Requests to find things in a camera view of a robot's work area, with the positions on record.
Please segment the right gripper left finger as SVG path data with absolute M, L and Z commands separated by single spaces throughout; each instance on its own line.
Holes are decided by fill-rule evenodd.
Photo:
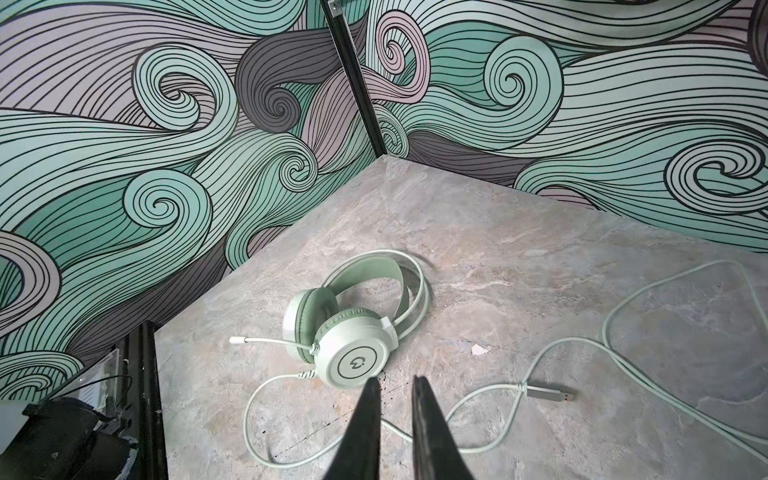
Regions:
M 327 469 L 324 480 L 379 478 L 381 439 L 381 388 L 369 378 Z

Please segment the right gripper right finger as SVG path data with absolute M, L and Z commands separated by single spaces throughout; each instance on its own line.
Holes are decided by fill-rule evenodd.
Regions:
M 415 478 L 472 480 L 426 377 L 414 377 L 411 404 Z

